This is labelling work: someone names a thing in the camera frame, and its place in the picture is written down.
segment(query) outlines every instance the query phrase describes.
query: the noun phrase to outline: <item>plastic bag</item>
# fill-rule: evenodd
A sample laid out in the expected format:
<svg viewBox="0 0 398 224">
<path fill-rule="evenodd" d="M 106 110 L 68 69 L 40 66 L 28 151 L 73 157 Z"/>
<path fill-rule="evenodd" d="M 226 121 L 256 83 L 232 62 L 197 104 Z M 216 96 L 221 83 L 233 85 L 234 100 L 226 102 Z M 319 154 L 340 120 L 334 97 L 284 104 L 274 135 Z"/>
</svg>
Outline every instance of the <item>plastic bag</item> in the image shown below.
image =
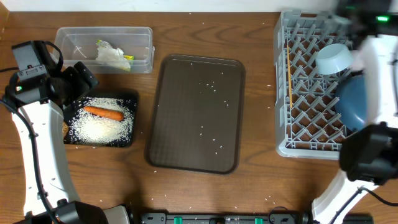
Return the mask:
<svg viewBox="0 0 398 224">
<path fill-rule="evenodd" d="M 108 42 L 97 41 L 98 57 L 95 59 L 99 63 L 120 68 L 130 72 L 130 61 L 124 57 L 124 52 L 120 49 L 114 49 Z"/>
</svg>

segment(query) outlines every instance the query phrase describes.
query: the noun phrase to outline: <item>green clip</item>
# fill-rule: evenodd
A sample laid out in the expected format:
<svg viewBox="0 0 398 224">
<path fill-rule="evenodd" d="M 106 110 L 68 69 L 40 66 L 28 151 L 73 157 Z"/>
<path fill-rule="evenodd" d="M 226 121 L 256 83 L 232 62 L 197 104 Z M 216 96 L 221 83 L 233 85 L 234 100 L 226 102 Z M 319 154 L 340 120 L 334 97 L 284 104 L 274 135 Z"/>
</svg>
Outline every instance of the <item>green clip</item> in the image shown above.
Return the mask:
<svg viewBox="0 0 398 224">
<path fill-rule="evenodd" d="M 182 224 L 182 217 L 174 217 L 174 224 Z"/>
<path fill-rule="evenodd" d="M 262 218 L 255 218 L 254 219 L 254 224 L 262 224 Z"/>
</svg>

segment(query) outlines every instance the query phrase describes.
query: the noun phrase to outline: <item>carrot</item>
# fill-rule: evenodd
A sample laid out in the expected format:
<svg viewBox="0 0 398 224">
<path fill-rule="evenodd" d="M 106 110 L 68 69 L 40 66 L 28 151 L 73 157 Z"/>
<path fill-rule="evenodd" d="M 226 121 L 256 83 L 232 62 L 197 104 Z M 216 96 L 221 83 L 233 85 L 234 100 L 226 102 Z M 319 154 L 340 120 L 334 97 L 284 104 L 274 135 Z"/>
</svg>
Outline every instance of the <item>carrot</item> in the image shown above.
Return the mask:
<svg viewBox="0 0 398 224">
<path fill-rule="evenodd" d="M 85 106 L 83 109 L 92 114 L 95 114 L 95 115 L 98 115 L 98 116 L 101 116 L 104 118 L 113 119 L 115 121 L 121 121 L 124 118 L 123 113 L 120 111 L 108 110 L 108 109 L 104 109 L 104 108 L 98 108 L 95 106 Z"/>
</svg>

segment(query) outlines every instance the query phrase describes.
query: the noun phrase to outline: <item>dish rack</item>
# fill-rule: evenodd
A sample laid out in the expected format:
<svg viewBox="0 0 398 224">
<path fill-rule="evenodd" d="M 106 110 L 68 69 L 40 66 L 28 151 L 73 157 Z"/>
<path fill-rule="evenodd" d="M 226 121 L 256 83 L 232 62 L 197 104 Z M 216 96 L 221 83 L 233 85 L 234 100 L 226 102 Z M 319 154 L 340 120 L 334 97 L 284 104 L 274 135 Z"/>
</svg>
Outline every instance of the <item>dish rack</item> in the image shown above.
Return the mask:
<svg viewBox="0 0 398 224">
<path fill-rule="evenodd" d="M 351 70 L 320 75 L 315 66 L 318 51 L 327 45 L 341 43 L 352 49 L 345 36 L 347 27 L 331 22 L 329 15 L 325 11 L 284 11 L 274 28 L 275 138 L 281 156 L 336 160 L 341 142 L 351 134 L 334 109 L 339 100 L 334 97 L 336 87 L 351 76 Z M 292 108 L 286 47 L 290 54 Z"/>
</svg>

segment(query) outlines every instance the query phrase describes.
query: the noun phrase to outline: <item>wooden table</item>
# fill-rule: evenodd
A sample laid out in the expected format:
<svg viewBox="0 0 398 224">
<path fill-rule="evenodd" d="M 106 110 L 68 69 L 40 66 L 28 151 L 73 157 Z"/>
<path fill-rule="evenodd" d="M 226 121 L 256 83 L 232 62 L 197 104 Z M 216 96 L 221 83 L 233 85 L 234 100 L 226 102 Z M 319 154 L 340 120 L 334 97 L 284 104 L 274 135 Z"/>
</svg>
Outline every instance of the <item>wooden table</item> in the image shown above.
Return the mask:
<svg viewBox="0 0 398 224">
<path fill-rule="evenodd" d="M 156 47 L 151 74 L 97 75 L 100 88 L 139 92 L 135 143 L 121 149 L 65 146 L 81 201 L 101 208 L 126 202 L 139 210 L 190 213 L 258 214 L 277 205 L 303 211 L 326 189 L 338 163 L 283 158 L 275 151 L 272 32 L 278 18 L 279 13 L 12 12 L 0 40 L 0 68 L 16 65 L 12 45 L 54 41 L 60 27 L 151 27 Z M 231 175 L 161 169 L 144 160 L 160 63 L 172 53 L 231 58 L 246 67 L 241 154 Z M 0 74 L 1 94 L 10 75 Z M 3 107 L 0 124 L 0 222 L 10 223 L 24 217 L 24 167 L 16 128 Z M 376 192 L 398 201 L 397 189 L 398 181 L 390 181 Z M 371 196 L 353 211 L 371 213 L 378 224 L 398 222 L 396 208 Z"/>
</svg>

